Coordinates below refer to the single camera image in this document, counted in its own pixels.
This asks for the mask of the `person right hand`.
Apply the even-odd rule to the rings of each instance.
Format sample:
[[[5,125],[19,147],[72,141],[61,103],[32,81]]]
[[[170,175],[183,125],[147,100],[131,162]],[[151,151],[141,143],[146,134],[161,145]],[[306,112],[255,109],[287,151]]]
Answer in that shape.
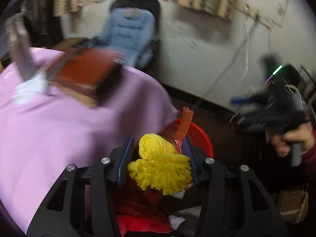
[[[302,124],[297,129],[286,132],[283,135],[275,134],[271,137],[278,157],[285,157],[291,152],[288,142],[298,142],[302,145],[301,154],[307,153],[315,144],[315,137],[309,124]]]

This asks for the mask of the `red jacket right forearm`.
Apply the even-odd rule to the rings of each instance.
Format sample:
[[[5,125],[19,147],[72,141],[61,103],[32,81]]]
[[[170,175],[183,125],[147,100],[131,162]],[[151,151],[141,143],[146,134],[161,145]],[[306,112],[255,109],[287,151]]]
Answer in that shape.
[[[308,177],[315,179],[315,130],[306,129],[304,135],[307,151],[302,155],[302,162],[306,167]]]

